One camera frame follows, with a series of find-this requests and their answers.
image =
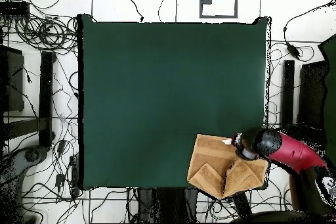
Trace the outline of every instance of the green cloth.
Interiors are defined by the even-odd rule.
[[[330,37],[320,45],[320,50],[326,61],[329,63],[330,71],[325,77],[327,93],[324,104],[324,129],[327,135],[327,146],[325,154],[336,166],[336,35]]]
[[[190,187],[198,133],[231,137],[263,124],[267,18],[82,20],[85,188]]]

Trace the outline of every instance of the black metal frame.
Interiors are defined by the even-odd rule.
[[[3,140],[10,140],[29,133],[39,132],[39,144],[51,147],[53,119],[53,64],[54,52],[41,52],[41,75],[39,92],[39,117],[3,124]]]

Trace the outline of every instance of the floor tile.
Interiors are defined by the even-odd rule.
[[[42,224],[64,224],[64,223],[76,223],[76,224],[84,224],[83,219],[83,211],[81,200],[76,200],[74,202],[59,202],[59,203],[52,203],[52,204],[44,204],[48,201],[40,200],[40,199],[25,199],[25,203],[37,203],[34,207],[34,204],[24,204],[24,207],[27,209],[37,211],[43,214],[43,221]],[[27,212],[27,215],[34,215],[32,212]],[[36,215],[39,220],[38,223],[41,221],[41,216]]]
[[[176,0],[133,0],[143,22],[174,22]],[[130,0],[94,0],[93,16],[97,21],[140,22],[140,15]]]
[[[130,196],[133,196],[133,190],[130,191]],[[106,188],[106,187],[99,187],[96,189],[93,189],[91,191],[91,198],[99,198],[104,199],[105,197],[108,197],[107,199],[127,199],[126,194],[126,188]]]
[[[207,201],[208,196],[206,196],[205,194],[203,194],[201,191],[198,192],[198,196],[197,196],[197,201]]]
[[[92,223],[121,223],[125,218],[127,219],[127,215],[125,216],[126,203],[126,201],[105,201],[103,203],[103,200],[91,200]],[[85,201],[85,205],[88,211],[87,200]],[[130,212],[132,215],[135,215],[137,207],[131,205]]]

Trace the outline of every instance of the green table surface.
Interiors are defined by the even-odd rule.
[[[82,21],[84,187],[188,187],[198,133],[263,124],[267,18]]]
[[[329,73],[325,77],[325,94],[324,104],[324,129],[327,135],[327,146],[325,154],[336,167],[336,35],[333,35],[319,46],[324,58],[329,63]]]

